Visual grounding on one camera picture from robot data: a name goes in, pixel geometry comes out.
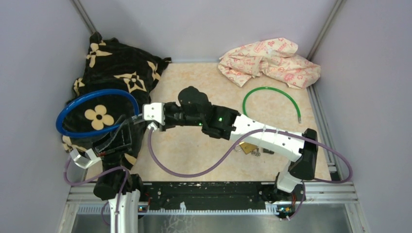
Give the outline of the green cable lock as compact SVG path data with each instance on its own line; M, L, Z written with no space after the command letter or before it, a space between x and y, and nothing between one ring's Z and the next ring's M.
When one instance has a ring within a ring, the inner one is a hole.
M247 116L247 112L246 112L246 102L247 102L247 99L248 99L253 93L255 93L255 92L257 92L257 91L260 91L260 90L271 90L271 91L280 93L281 95L283 95L283 96L285 96L287 99L289 99L289 100L291 101L291 103L293 104L293 106L295 107L295 110L296 110L296 113L297 113L298 123L299 123L299 124L302 123L301 111L300 111L300 108L299 108L297 102L296 102L288 93L286 93L286 92L284 92L284 91L282 91L282 90L280 90L280 89L277 89L277 88L274 88L274 87L269 87L269 86L263 86L263 87L254 88L254 89L250 90L250 91L245 95L245 97L243 98L243 101L242 101L242 112L243 112L244 115Z

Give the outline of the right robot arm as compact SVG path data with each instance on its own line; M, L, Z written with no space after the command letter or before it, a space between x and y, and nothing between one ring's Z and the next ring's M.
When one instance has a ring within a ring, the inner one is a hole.
M178 103L162 105L162 130L175 126L199 126L211 138L245 142L271 150L287 158L286 168L280 172L274 186L279 200L291 196L301 181L315 178L318 145L317 132L287 132L255 121L239 111L212 104L205 93L189 86L178 95Z

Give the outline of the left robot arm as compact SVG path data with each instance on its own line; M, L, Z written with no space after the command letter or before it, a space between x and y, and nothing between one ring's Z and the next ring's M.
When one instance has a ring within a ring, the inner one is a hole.
M130 174L125 158L133 151L133 120L121 116L117 123L115 130L93 143L92 151L103 166L93 193L109 204L112 233L136 233L138 201L144 198L146 188L138 175Z

